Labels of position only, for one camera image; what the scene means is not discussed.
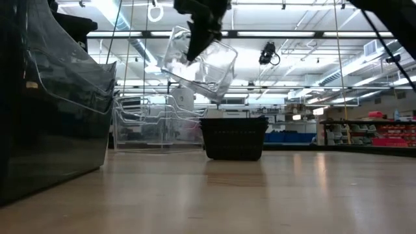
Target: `transparent plastic container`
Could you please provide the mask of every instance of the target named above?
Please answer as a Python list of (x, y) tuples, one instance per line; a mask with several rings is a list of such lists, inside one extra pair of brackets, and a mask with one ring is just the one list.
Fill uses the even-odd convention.
[(119, 97), (113, 108), (114, 149), (202, 144), (200, 118), (206, 110), (181, 109), (173, 96), (143, 95)]
[(176, 26), (172, 30), (162, 71), (195, 93), (221, 101), (234, 79), (237, 51), (214, 41), (193, 62), (187, 60), (190, 31)]

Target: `black plastic bin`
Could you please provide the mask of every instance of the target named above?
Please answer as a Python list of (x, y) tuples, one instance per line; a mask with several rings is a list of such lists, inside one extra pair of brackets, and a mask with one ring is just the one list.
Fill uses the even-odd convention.
[(208, 158), (259, 160), (267, 127), (266, 118), (201, 119), (203, 141)]

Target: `wooden floor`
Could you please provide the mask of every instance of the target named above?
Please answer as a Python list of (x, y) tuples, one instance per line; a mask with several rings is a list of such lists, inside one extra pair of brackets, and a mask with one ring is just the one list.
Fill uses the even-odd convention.
[(110, 153), (100, 171), (0, 209), (0, 233), (416, 233), (416, 160)]

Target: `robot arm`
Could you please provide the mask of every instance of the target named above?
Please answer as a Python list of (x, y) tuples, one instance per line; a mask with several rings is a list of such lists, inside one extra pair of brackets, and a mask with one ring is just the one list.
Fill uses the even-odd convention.
[[(412, 0), (349, 0), (362, 10), (373, 12), (416, 60), (416, 5)], [(193, 61), (214, 39), (221, 39), (222, 18), (231, 8), (231, 0), (174, 0), (180, 14), (191, 14), (187, 59)]]
[(192, 62), (214, 39), (221, 40), (222, 18), (231, 0), (175, 0), (174, 8), (180, 14), (191, 14), (187, 60)]

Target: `ceiling beam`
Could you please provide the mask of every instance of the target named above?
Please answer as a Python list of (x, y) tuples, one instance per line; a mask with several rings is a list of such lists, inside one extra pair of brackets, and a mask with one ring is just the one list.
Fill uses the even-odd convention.
[[(380, 32), (385, 40), (395, 39), (390, 32)], [(94, 31), (87, 35), (89, 39), (169, 39), (171, 31)], [(372, 31), (222, 31), (224, 39), (325, 39), (334, 40), (373, 40), (378, 39)]]

